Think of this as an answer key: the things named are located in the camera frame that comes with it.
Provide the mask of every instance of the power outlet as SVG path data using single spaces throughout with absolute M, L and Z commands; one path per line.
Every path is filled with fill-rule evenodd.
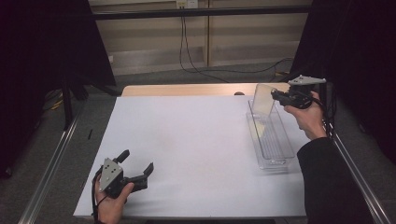
M 187 0 L 187 8 L 198 8 L 198 0 Z
M 187 0 L 176 0 L 176 9 L 187 8 Z

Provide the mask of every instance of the black cloth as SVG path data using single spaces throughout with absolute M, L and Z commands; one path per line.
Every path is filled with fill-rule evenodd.
M 308 224 L 374 223 L 361 190 L 331 139 L 307 143 L 297 157 L 304 177 Z

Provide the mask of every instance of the clear plastic container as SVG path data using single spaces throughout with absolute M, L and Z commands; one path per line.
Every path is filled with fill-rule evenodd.
M 295 155 L 272 99 L 272 89 L 264 84 L 257 85 L 254 100 L 248 101 L 247 123 L 259 167 L 285 170 Z

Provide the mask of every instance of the horizontal black bar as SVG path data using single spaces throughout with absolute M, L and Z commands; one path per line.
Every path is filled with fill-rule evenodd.
M 121 11 L 121 12 L 96 12 L 80 15 L 53 15 L 51 17 L 64 19 L 86 19 L 95 21 L 147 19 L 147 18 L 172 18 L 172 17 L 200 17 L 200 16 L 232 16 L 254 14 L 291 14 L 323 12 L 329 7 L 291 6 L 291 7 L 232 7 L 232 8 L 185 8 L 151 11 Z

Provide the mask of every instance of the table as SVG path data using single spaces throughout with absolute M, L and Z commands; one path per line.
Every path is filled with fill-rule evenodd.
M 245 117 L 255 87 L 255 83 L 126 87 L 88 179 L 105 157 L 112 159 L 129 148 L 131 158 L 121 164 L 126 176 L 140 175 L 152 161 L 155 169 L 148 189 L 130 196 L 124 217 L 304 216 L 298 160 L 282 174 L 265 172 L 257 164 Z M 274 87 L 284 91 L 288 85 Z M 233 96 L 237 91 L 245 96 Z M 283 112 L 281 116 L 297 151 L 308 139 L 292 115 Z M 238 128 L 230 128 L 234 123 Z M 91 215 L 90 188 L 83 190 L 77 217 Z

